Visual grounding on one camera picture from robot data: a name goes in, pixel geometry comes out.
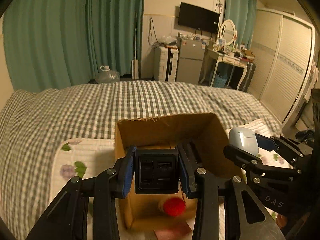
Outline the light blue computer mouse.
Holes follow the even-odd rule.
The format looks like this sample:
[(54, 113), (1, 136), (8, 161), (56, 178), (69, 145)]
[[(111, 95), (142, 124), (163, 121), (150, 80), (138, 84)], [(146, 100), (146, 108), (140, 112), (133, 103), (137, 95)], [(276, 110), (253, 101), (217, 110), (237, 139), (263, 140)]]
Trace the light blue computer mouse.
[(229, 143), (251, 155), (258, 156), (259, 146), (255, 133), (245, 127), (235, 127), (229, 132)]

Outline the red patterned booklet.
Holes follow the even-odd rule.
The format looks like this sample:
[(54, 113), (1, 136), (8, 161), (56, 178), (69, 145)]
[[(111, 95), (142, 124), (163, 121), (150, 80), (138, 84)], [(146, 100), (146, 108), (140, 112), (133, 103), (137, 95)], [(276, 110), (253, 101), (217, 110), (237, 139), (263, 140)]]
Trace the red patterned booklet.
[(186, 222), (179, 222), (165, 229), (154, 231), (158, 240), (179, 240), (184, 239), (192, 233), (192, 229)]

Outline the red cap white bottle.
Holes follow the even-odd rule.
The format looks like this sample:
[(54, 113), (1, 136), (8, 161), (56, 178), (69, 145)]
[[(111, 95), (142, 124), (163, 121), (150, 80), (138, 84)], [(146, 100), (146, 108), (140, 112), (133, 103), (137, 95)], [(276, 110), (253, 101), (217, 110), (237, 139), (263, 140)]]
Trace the red cap white bottle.
[(158, 209), (167, 216), (178, 217), (185, 212), (186, 205), (180, 197), (169, 197), (159, 202)]

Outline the black square box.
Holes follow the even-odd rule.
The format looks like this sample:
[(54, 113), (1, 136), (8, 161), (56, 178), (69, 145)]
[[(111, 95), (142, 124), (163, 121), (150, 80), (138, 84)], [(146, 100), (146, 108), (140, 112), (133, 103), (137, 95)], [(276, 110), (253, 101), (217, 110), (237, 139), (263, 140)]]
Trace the black square box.
[(179, 191), (178, 151), (139, 149), (135, 154), (135, 192), (174, 194)]

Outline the open cardboard box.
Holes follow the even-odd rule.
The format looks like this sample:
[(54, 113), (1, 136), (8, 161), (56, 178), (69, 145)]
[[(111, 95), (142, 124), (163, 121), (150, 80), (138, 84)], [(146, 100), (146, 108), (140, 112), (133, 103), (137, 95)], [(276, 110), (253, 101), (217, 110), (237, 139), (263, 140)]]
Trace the open cardboard box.
[(119, 202), (128, 229), (164, 229), (195, 217), (197, 201), (185, 196), (178, 179), (179, 144), (191, 144), (199, 165), (217, 177), (242, 175), (223, 154), (228, 137), (213, 113), (119, 120), (115, 135), (117, 159), (131, 146), (138, 153), (133, 160), (135, 175), (129, 180), (131, 190)]

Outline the white floral quilted mat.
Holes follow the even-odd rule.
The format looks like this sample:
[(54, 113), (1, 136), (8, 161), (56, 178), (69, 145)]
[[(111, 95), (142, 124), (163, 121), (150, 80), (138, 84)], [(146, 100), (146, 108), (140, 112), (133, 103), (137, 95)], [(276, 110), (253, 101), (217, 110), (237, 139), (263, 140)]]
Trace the white floral quilted mat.
[[(254, 120), (249, 124), (242, 125), (260, 135), (271, 137), (271, 132), (262, 119)], [(264, 165), (293, 168), (275, 151), (267, 151), (259, 148), (258, 157)], [(56, 151), (51, 180), (49, 201), (52, 201), (58, 192), (73, 176), (91, 178), (100, 172), (113, 166), (115, 162), (114, 140), (110, 139), (68, 139), (62, 143)], [(220, 237), (225, 239), (224, 204), (219, 205), (220, 214)], [(120, 239), (157, 239), (154, 232), (128, 231), (123, 224), (119, 224)]]

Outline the blue storage basket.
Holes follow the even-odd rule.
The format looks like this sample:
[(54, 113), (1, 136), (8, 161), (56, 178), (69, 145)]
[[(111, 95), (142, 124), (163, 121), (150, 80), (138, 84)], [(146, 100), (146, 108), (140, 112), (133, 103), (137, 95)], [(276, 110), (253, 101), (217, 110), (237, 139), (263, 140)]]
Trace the blue storage basket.
[(227, 74), (221, 74), (220, 72), (216, 73), (214, 82), (213, 82), (213, 87), (216, 88), (224, 88), (226, 85), (226, 82), (228, 80), (228, 75)]

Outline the dark suitcase beside table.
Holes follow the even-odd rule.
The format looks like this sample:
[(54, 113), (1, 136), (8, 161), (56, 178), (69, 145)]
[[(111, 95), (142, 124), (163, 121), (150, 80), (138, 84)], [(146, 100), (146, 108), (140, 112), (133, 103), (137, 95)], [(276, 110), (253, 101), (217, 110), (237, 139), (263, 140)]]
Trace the dark suitcase beside table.
[(242, 92), (248, 91), (248, 88), (249, 88), (249, 85), (252, 81), (255, 69), (256, 69), (256, 65), (254, 63), (250, 62), (247, 64), (247, 67), (246, 67), (247, 72), (246, 72), (246, 75), (245, 75), (243, 81), (240, 84), (240, 87), (239, 87), (240, 91), (242, 91)]

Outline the green checked bed sheet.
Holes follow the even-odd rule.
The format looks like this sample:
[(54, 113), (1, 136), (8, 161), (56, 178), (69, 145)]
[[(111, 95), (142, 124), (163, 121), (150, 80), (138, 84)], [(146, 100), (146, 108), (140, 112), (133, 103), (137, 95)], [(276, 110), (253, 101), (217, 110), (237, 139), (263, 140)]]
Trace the green checked bed sheet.
[(215, 113), (224, 129), (262, 119), (279, 122), (251, 94), (182, 82), (84, 84), (40, 93), (15, 91), (1, 110), (1, 211), (25, 239), (48, 205), (56, 150), (73, 138), (113, 139), (116, 123), (180, 113)]

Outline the white dressing table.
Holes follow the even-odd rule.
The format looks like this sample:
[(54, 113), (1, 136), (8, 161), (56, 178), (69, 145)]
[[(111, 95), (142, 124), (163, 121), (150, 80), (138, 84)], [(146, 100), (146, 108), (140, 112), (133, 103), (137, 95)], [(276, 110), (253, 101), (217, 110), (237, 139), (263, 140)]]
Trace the white dressing table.
[(217, 74), (219, 64), (223, 63), (227, 66), (232, 66), (232, 71), (231, 71), (230, 77), (228, 79), (228, 82), (231, 81), (235, 68), (242, 69), (242, 76), (241, 76), (241, 78), (238, 82), (237, 88), (236, 88), (236, 90), (240, 90), (240, 86), (241, 86), (242, 82), (245, 80), (245, 77), (248, 73), (249, 65), (251, 63), (246, 62), (246, 61), (242, 61), (237, 57), (229, 56), (227, 54), (221, 54), (218, 51), (214, 51), (212, 49), (206, 48), (204, 51), (204, 57), (203, 57), (203, 61), (202, 61), (202, 69), (201, 69), (202, 74), (200, 74), (200, 83), (203, 83), (203, 81), (206, 79), (206, 75), (207, 75), (207, 73), (209, 73), (210, 64), (213, 61), (215, 61), (215, 65), (213, 68), (213, 75), (210, 80), (209, 86), (213, 87), (214, 79)]

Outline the white louvered wardrobe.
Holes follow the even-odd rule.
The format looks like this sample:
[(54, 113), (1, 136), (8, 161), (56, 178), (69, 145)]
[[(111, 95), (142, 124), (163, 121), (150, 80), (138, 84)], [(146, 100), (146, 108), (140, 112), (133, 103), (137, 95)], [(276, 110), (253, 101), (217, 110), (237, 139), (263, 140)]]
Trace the white louvered wardrobe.
[(297, 109), (311, 72), (315, 28), (291, 14), (257, 10), (251, 42), (255, 56), (248, 92), (285, 126)]

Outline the silver mini fridge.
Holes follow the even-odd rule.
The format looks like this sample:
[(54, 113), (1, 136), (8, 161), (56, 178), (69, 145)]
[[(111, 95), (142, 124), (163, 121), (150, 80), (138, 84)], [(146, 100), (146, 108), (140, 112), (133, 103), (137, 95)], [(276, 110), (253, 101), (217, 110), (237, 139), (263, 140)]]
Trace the silver mini fridge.
[(176, 82), (198, 84), (206, 45), (199, 40), (178, 37)]

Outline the white suitcase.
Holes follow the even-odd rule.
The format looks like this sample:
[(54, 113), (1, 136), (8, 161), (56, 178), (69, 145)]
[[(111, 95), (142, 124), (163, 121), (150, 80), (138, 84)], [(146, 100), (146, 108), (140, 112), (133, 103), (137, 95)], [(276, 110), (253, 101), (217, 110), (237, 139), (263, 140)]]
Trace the white suitcase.
[(159, 46), (154, 49), (153, 77), (156, 81), (175, 82), (177, 65), (177, 46)]

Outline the oval white mirror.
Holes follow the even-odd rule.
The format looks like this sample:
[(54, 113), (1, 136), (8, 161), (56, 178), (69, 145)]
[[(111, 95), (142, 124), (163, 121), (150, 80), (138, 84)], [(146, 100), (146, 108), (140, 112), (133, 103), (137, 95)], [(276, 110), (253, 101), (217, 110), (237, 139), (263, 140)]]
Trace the oval white mirror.
[(232, 20), (224, 20), (217, 33), (218, 44), (231, 45), (237, 39), (237, 29)]

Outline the white flat mop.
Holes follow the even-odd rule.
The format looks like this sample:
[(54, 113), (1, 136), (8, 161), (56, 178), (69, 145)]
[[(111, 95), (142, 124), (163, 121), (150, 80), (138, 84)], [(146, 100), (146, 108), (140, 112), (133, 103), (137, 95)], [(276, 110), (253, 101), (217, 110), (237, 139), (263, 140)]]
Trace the white flat mop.
[(132, 78), (139, 79), (139, 61), (137, 59), (137, 13), (135, 13), (134, 52), (132, 60)]

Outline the clear water jug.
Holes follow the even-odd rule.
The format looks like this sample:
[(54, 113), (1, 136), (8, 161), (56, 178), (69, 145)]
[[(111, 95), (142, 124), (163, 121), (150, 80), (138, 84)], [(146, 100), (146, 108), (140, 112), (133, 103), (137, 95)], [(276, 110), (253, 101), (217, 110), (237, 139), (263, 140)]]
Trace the clear water jug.
[(95, 78), (97, 83), (114, 83), (120, 81), (120, 74), (109, 66), (100, 66), (100, 72)]

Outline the narrow green curtain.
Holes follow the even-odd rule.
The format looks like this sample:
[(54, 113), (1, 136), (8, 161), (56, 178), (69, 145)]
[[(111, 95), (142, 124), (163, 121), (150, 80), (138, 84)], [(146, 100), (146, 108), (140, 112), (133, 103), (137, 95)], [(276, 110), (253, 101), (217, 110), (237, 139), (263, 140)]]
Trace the narrow green curtain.
[(257, 14), (257, 0), (225, 0), (225, 20), (232, 20), (237, 31), (237, 44), (249, 49)]

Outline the large green curtain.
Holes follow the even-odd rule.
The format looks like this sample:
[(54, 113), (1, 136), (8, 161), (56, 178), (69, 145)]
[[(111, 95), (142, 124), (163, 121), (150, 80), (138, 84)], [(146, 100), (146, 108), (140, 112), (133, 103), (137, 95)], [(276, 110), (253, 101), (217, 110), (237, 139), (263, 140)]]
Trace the large green curtain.
[(144, 0), (1, 0), (5, 60), (15, 90), (87, 83), (109, 66), (132, 72)]

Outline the black wall television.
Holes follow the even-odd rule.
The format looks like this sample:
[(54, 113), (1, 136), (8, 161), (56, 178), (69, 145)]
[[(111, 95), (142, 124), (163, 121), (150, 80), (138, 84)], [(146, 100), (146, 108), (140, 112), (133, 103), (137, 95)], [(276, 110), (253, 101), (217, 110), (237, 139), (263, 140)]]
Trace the black wall television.
[(178, 25), (216, 34), (220, 14), (188, 3), (180, 3)]

